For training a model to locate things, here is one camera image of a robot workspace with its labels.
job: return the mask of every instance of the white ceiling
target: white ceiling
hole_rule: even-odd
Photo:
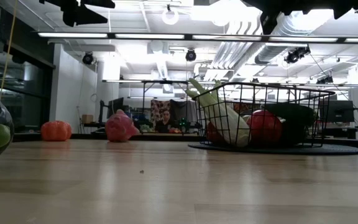
[[[0,0],[0,5],[12,12],[12,6],[15,0]],[[18,18],[35,30],[39,31],[64,31],[64,32],[147,32],[147,26],[143,18],[139,5],[133,4],[116,4],[116,9],[109,10],[101,7],[89,6],[90,9],[110,17],[110,24],[96,24],[87,26],[68,27],[62,21],[62,12],[56,6],[49,3],[40,4],[35,0],[20,0],[18,5]],[[217,34],[224,33],[223,27],[214,25],[211,21],[192,21],[190,17],[191,7],[179,7],[179,21],[173,25],[166,25],[162,21],[162,11],[165,6],[145,6],[145,13],[151,32],[163,33],[199,33],[199,34]],[[358,14],[354,11],[348,12],[339,20],[331,18],[327,23],[316,29],[312,35],[356,35],[358,36]],[[115,45],[123,59],[132,67],[130,70],[123,70],[123,73],[150,73],[156,70],[155,62],[147,59],[146,49],[148,41],[131,41],[131,40],[79,40],[72,44],[112,44]],[[217,52],[220,42],[168,42],[169,45],[195,48],[199,58],[213,58]],[[325,70],[343,62],[358,57],[358,45],[335,45],[335,44],[312,44],[311,52],[315,59],[321,63],[320,67]],[[185,54],[176,54],[167,62],[168,69],[175,70],[193,70],[195,63],[187,63],[184,59]],[[346,57],[341,62],[335,62],[337,57]],[[276,77],[310,77],[321,72],[321,69],[313,65],[313,61],[300,61],[289,69],[281,66],[266,67],[263,72],[264,78]],[[336,71],[337,74],[346,74],[346,69]]]

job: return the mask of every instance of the pink plush toy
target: pink plush toy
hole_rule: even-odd
[[[112,142],[128,141],[130,137],[140,133],[122,110],[117,110],[117,113],[109,118],[105,128],[107,139]]]

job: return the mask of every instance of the black round mat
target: black round mat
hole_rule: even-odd
[[[325,144],[322,147],[283,147],[283,148],[229,148],[210,146],[205,144],[189,144],[190,147],[206,150],[219,150],[229,152],[248,152],[265,154],[293,154],[293,155],[357,155],[358,148]]]

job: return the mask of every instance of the wire basket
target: wire basket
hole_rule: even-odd
[[[329,96],[334,94],[279,84],[225,83],[193,98],[201,124],[200,143],[239,148],[321,147]]]

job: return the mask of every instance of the ceiling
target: ceiling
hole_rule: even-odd
[[[12,12],[15,0],[0,0],[0,5]],[[35,30],[47,32],[153,32],[153,33],[197,33],[197,34],[223,34],[228,26],[219,27],[211,21],[195,21],[191,19],[192,2],[182,1],[183,5],[175,7],[179,11],[179,20],[175,25],[167,25],[162,21],[164,4],[150,5],[145,1],[145,18],[141,6],[138,3],[128,4],[125,1],[117,1],[116,8],[109,9],[89,6],[91,10],[109,18],[109,24],[96,24],[68,27],[62,21],[62,12],[56,6],[49,3],[40,4],[34,0],[19,0],[17,17],[32,26]],[[222,9],[222,13],[230,13],[231,9]],[[355,35],[358,36],[358,14],[349,11],[338,20],[333,17],[325,24],[314,30],[311,35]],[[134,40],[74,40],[71,45],[114,45],[121,55],[125,66],[121,73],[124,77],[130,77],[136,73],[150,73],[157,66],[153,58],[147,56],[147,43],[150,41]],[[221,42],[180,42],[168,41],[169,46],[180,46],[196,49],[197,62],[214,59]],[[338,77],[346,77],[347,70],[358,62],[358,45],[338,44],[311,44],[311,57],[306,57],[298,63],[287,68],[283,64],[283,56],[277,57],[273,66],[263,68],[261,80],[272,82],[285,82],[288,77],[299,82],[306,82],[310,77],[318,76],[321,70],[333,70]],[[72,55],[81,55],[83,52],[71,52]],[[185,53],[175,52],[167,60],[169,70],[193,71],[196,62],[186,62]]]

